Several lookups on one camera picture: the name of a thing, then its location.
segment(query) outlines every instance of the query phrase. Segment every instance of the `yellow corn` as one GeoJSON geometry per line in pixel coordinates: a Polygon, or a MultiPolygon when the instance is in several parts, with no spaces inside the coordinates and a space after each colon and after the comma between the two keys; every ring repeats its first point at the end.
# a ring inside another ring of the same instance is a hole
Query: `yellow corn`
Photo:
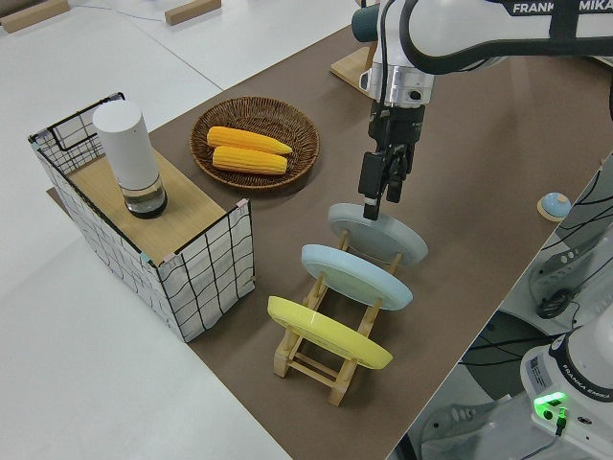
{"type": "Polygon", "coordinates": [[[281,175],[287,171],[287,158],[265,151],[219,146],[213,152],[213,166],[240,173],[281,175]]]}
{"type": "Polygon", "coordinates": [[[241,149],[260,150],[278,155],[291,153],[291,147],[277,139],[226,126],[211,126],[207,133],[207,144],[211,147],[240,147],[241,149]]]}

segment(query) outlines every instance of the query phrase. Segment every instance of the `wicker plate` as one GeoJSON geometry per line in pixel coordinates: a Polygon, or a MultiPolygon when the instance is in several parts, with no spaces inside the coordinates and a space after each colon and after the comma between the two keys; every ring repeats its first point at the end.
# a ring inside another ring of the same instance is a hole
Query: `wicker plate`
{"type": "Polygon", "coordinates": [[[218,103],[207,110],[192,129],[190,149],[196,164],[211,177],[234,187],[274,190],[305,174],[319,154],[319,133],[315,125],[287,103],[261,97],[244,97],[218,103]],[[274,137],[292,147],[283,175],[223,171],[213,166],[213,148],[207,145],[210,127],[233,127],[274,137]]]}

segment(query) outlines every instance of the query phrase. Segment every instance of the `brown tabletop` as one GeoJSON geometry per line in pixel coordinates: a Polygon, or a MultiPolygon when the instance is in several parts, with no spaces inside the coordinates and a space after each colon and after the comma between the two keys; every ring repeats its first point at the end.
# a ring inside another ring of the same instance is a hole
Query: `brown tabletop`
{"type": "MultiPolygon", "coordinates": [[[[293,370],[286,379],[273,374],[283,329],[266,302],[303,299],[312,279],[302,246],[334,245],[328,208],[362,201],[361,159],[374,147],[371,101],[329,71],[358,47],[343,30],[151,133],[153,146],[222,207],[252,199],[256,290],[190,345],[297,459],[384,458],[554,230],[537,213],[538,199],[553,191],[575,199],[613,146],[610,71],[590,60],[515,57],[438,78],[402,200],[381,208],[416,230],[430,253],[397,272],[413,303],[376,320],[371,338],[394,359],[381,371],[358,368],[334,407],[317,381],[293,370]],[[320,130],[320,158],[299,187],[244,193],[193,162],[197,117],[246,95],[292,104],[320,130]]],[[[363,309],[331,292],[321,312],[356,326],[363,309]]]]}

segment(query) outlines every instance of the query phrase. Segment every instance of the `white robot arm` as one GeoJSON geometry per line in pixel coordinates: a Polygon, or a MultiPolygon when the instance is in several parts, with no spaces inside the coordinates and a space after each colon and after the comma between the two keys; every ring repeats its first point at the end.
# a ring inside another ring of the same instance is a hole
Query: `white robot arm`
{"type": "Polygon", "coordinates": [[[537,347],[521,362],[532,420],[598,459],[613,459],[613,306],[585,326],[537,347]]]}
{"type": "Polygon", "coordinates": [[[360,79],[375,100],[376,151],[364,155],[358,187],[367,219],[386,189],[399,202],[434,75],[507,56],[613,56],[613,0],[383,0],[378,9],[373,67],[360,79]]]}

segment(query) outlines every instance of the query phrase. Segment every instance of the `white table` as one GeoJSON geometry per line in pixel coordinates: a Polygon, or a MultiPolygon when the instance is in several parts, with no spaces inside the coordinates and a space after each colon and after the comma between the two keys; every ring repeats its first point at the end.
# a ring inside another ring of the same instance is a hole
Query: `white table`
{"type": "MultiPolygon", "coordinates": [[[[26,137],[125,92],[149,130],[349,24],[354,2],[224,0],[184,24],[75,8],[0,30],[0,452],[21,458],[287,458],[46,195],[26,137]]],[[[136,1],[161,19],[184,1],[136,1]]]]}

